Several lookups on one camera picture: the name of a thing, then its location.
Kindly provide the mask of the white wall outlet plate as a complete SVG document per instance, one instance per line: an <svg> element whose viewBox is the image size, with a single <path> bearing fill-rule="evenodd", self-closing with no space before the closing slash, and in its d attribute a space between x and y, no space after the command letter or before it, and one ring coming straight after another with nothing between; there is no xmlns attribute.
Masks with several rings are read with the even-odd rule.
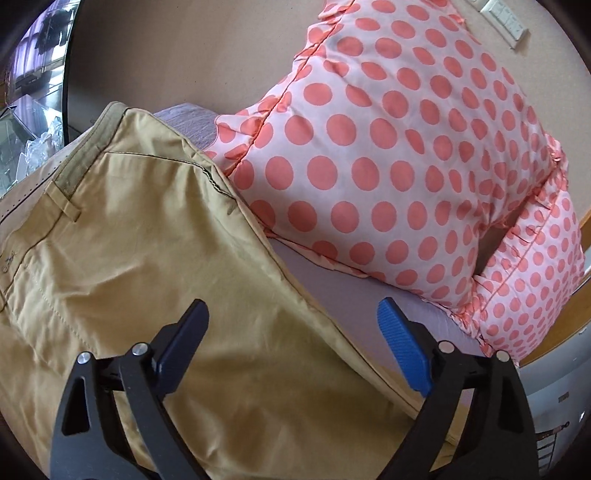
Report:
<svg viewBox="0 0 591 480"><path fill-rule="evenodd" d="M528 28L503 0L467 0L499 33L512 50L526 37Z"/></svg>

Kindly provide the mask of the polka dot pillow far side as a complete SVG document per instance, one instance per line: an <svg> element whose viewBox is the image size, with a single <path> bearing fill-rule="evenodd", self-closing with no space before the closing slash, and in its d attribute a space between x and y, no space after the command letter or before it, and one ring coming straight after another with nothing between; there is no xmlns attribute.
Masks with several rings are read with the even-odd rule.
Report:
<svg viewBox="0 0 591 480"><path fill-rule="evenodd" d="M585 257L567 189L547 182L526 202L480 275L470 303L453 319L485 355L518 363L556 322L580 283Z"/></svg>

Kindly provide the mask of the black television screen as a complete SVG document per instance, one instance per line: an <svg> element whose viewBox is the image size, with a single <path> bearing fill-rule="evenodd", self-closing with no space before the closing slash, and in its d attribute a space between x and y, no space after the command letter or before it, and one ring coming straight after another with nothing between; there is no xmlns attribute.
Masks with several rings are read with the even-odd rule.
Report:
<svg viewBox="0 0 591 480"><path fill-rule="evenodd" d="M1 3L1 137L47 128L33 102L64 116L69 41L78 1Z"/></svg>

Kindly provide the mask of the khaki pants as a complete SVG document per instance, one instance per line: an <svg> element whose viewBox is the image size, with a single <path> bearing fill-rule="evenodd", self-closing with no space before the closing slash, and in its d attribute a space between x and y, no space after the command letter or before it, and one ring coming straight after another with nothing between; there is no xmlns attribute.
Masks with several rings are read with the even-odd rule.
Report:
<svg viewBox="0 0 591 480"><path fill-rule="evenodd" d="M126 352L194 299L211 320L166 409L214 479L373 479L421 401L273 252L211 159L114 102L1 203L1 412L49 466L76 356Z"/></svg>

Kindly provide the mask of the wooden headboard frame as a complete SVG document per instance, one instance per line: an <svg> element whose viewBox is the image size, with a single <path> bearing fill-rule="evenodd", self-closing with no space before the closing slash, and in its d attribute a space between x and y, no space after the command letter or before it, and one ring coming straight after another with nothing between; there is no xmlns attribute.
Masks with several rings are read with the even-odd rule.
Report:
<svg viewBox="0 0 591 480"><path fill-rule="evenodd" d="M586 283L572 295L542 343L520 362L520 366L527 366L558 348L582 330L590 322L590 317L590 283Z"/></svg>

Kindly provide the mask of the glass tv stand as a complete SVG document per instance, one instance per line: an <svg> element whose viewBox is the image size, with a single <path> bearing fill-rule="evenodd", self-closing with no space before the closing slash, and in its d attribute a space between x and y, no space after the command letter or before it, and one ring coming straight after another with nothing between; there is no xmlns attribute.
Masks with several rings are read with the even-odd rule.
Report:
<svg viewBox="0 0 591 480"><path fill-rule="evenodd" d="M1 111L1 196L64 147L61 113L29 95Z"/></svg>

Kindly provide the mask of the polka dot pillow near outlet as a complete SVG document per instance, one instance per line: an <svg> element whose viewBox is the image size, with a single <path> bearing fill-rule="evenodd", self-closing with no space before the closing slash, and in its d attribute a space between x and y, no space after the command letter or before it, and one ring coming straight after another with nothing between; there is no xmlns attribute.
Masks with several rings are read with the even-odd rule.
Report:
<svg viewBox="0 0 591 480"><path fill-rule="evenodd" d="M307 38L206 150L274 235L453 309L558 283L558 156L449 2L329 1Z"/></svg>

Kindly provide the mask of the lavender bed sheet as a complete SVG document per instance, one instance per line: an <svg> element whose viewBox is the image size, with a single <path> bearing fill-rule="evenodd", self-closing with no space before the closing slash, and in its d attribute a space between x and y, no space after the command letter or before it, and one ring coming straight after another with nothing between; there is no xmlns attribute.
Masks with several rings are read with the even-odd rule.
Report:
<svg viewBox="0 0 591 480"><path fill-rule="evenodd" d="M323 125L300 113L231 116L230 135L216 162L228 171L235 162L240 164L235 189L249 201L273 251L353 340L384 365L394 365L377 321L379 302L391 297L435 339L450 341L464 353L480 353L477 341L440 308L374 277L346 273L348 251L339 250L338 259L332 261L311 250L315 240L356 237L367 224L355 215L345 215L342 208L329 206L334 189L311 184L308 161L315 156L332 160L342 151Z"/></svg>

